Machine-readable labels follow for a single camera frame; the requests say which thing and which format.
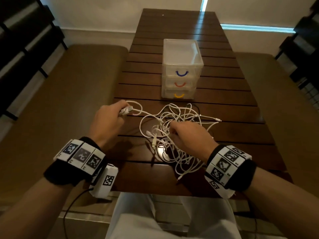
clear plastic storage box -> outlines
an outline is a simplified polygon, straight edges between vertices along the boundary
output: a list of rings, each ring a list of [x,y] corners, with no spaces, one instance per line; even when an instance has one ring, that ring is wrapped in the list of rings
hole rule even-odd
[[[162,97],[193,99],[203,66],[196,40],[164,39]]]

white pants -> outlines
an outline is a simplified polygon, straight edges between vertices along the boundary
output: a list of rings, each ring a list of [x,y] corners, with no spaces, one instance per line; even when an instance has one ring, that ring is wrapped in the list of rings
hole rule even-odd
[[[187,237],[241,239],[227,200],[180,197],[191,222]],[[106,239],[178,239],[163,231],[154,219],[148,194],[121,193]]]

wristband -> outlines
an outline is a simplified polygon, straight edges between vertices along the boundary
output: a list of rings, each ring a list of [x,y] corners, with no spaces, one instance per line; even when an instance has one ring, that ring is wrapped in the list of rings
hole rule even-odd
[[[92,180],[104,163],[105,154],[89,137],[70,140],[54,157],[54,162],[44,172],[44,177],[55,185]]]
[[[219,145],[207,161],[205,179],[225,199],[235,191],[246,190],[253,179],[256,163],[251,156],[232,145]]]

orange drawer handle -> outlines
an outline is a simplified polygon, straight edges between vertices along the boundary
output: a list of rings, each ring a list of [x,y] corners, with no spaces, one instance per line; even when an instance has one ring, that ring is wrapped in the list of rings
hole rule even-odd
[[[184,82],[184,84],[182,85],[178,85],[176,82],[174,83],[177,87],[183,87],[184,85],[186,85],[186,82]]]
[[[185,95],[185,94],[182,94],[181,96],[177,96],[176,94],[174,94],[174,96],[175,96],[176,98],[182,98],[184,95]]]

white cable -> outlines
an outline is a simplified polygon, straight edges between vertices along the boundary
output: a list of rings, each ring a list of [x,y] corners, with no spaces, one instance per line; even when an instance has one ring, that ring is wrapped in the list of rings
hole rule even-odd
[[[163,150],[162,154],[158,154],[159,157],[164,161],[168,163],[173,163],[175,162],[175,172],[179,174],[180,176],[178,177],[178,180],[185,174],[187,173],[192,173],[200,169],[204,163],[199,160],[198,158],[195,158],[193,156],[189,156],[187,153],[184,151],[180,150],[177,148],[177,146],[174,144],[173,140],[169,137],[169,124],[171,121],[193,121],[197,122],[198,124],[210,124],[209,128],[207,128],[207,131],[215,125],[216,123],[220,122],[221,120],[218,118],[214,117],[207,117],[207,116],[202,116],[198,114],[195,110],[192,109],[192,104],[188,103],[186,107],[178,107],[177,105],[170,103],[168,105],[165,105],[162,110],[153,115],[150,114],[146,111],[143,111],[143,107],[141,104],[139,104],[136,101],[126,101],[128,103],[134,103],[140,106],[140,110],[133,108],[133,111],[136,111],[138,113],[132,114],[133,116],[138,116],[141,113],[145,113],[146,116],[144,116],[141,119],[139,129],[141,134],[146,137],[146,138],[153,138],[152,142],[152,148],[156,150],[157,153],[159,153],[159,150]],[[163,112],[165,108],[169,108],[170,112]],[[146,135],[142,132],[141,126],[142,122],[146,117],[153,117],[157,119],[159,122],[158,125],[155,125],[152,127],[151,131],[146,131]],[[210,118],[212,122],[202,122],[201,117],[203,118]],[[164,156],[166,155],[166,151],[169,151],[172,153],[173,158],[170,158],[169,156]]]

